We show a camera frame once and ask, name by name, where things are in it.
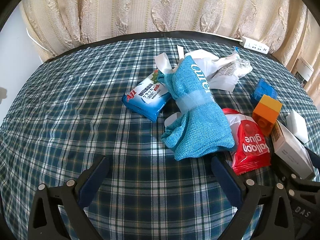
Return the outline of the white tower fan heater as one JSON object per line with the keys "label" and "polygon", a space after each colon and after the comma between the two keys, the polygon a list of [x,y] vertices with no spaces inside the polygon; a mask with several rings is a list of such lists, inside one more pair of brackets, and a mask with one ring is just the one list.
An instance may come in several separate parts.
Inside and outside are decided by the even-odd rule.
{"label": "white tower fan heater", "polygon": [[308,83],[312,74],[313,74],[313,67],[307,63],[303,58],[299,57],[296,59],[294,68],[293,68],[293,75],[295,79],[299,82],[301,87]]}

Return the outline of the blue white cracker packet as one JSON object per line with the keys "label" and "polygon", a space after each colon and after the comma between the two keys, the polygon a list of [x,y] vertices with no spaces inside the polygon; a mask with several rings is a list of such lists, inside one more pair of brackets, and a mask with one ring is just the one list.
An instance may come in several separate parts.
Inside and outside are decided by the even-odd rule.
{"label": "blue white cracker packet", "polygon": [[152,122],[156,122],[161,109],[171,99],[168,89],[158,82],[157,77],[158,70],[155,70],[121,98],[128,109]]}

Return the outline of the white power strip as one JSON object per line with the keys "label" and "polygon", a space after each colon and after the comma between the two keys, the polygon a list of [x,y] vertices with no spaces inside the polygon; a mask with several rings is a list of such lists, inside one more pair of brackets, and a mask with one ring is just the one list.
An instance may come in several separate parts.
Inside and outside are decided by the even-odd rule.
{"label": "white power strip", "polygon": [[266,44],[259,42],[259,41],[256,41],[254,39],[245,37],[245,36],[241,37],[240,45],[246,49],[260,52],[265,55],[268,54],[269,49],[270,49],[269,46],[267,46]]}

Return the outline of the red balloon glue packet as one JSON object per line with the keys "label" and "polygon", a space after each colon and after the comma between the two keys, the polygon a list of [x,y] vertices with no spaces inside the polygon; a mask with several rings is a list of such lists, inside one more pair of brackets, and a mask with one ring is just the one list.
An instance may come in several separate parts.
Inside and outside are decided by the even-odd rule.
{"label": "red balloon glue packet", "polygon": [[231,108],[224,108],[235,149],[232,151],[232,169],[237,175],[271,165],[270,149],[258,124],[252,117]]}

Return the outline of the beige patterned curtain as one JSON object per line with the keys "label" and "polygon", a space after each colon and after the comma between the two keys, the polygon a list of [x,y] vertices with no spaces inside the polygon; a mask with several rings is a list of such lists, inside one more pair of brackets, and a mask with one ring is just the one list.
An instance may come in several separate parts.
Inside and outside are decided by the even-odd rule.
{"label": "beige patterned curtain", "polygon": [[306,92],[319,104],[319,25],[302,0],[22,0],[37,52],[48,60],[82,44],[152,31],[191,30],[269,46],[290,72],[314,71]]}

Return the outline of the white plastic packet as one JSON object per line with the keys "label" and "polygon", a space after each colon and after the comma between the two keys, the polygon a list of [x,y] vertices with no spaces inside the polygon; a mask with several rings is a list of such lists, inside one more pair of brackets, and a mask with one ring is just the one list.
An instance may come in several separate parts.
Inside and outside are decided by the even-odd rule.
{"label": "white plastic packet", "polygon": [[253,70],[250,62],[240,57],[238,47],[235,47],[230,55],[221,58],[203,49],[184,53],[184,48],[177,46],[177,51],[178,66],[190,56],[193,60],[190,64],[192,70],[201,81],[208,83],[210,89],[232,92],[239,79]]}

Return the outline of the white medicine box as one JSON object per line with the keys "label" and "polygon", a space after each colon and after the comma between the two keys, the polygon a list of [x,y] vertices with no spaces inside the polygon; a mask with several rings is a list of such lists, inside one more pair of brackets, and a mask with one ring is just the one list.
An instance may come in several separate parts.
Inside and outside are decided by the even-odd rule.
{"label": "white medicine box", "polygon": [[274,124],[271,138],[275,154],[301,179],[313,179],[313,164],[306,148],[279,121]]}

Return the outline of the dark blue snack packet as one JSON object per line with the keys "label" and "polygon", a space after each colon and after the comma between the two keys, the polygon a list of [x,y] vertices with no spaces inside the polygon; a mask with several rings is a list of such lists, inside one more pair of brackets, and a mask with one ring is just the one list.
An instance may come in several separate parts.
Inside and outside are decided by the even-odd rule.
{"label": "dark blue snack packet", "polygon": [[278,94],[271,85],[263,78],[260,78],[253,93],[250,95],[250,101],[254,107],[259,103],[263,95],[268,95],[271,98],[276,99]]}

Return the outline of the orange yellow toy block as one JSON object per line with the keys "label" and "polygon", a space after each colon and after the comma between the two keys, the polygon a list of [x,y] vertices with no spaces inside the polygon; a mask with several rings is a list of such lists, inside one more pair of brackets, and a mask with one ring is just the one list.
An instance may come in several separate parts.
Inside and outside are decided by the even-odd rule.
{"label": "orange yellow toy block", "polygon": [[263,95],[252,113],[253,120],[261,128],[264,136],[268,137],[280,114],[282,103],[268,95]]}

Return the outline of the white sponge block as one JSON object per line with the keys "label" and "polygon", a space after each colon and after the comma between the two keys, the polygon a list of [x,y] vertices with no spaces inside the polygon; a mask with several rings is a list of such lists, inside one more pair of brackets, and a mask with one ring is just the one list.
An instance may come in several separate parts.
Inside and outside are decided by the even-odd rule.
{"label": "white sponge block", "polygon": [[287,115],[286,124],[288,130],[302,143],[306,144],[309,141],[305,119],[295,110],[291,110]]}

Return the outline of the teal towel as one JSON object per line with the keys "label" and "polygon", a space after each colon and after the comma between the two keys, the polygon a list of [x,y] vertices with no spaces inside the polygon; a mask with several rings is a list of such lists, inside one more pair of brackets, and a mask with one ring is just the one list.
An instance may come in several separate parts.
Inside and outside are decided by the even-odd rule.
{"label": "teal towel", "polygon": [[234,148],[228,120],[191,56],[186,56],[175,72],[159,72],[157,80],[165,85],[181,113],[161,136],[176,161]]}

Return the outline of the plaid blue tablecloth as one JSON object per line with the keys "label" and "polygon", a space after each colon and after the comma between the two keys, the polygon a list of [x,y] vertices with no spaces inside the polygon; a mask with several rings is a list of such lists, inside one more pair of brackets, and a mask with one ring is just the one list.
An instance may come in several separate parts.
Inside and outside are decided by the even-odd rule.
{"label": "plaid blue tablecloth", "polygon": [[216,182],[211,157],[176,161],[156,122],[121,102],[177,46],[219,57],[232,45],[177,38],[119,41],[82,49],[41,65],[25,83],[1,125],[2,215],[26,239],[37,187],[78,178],[97,155],[110,171],[85,210],[104,239],[217,239],[235,210]]}

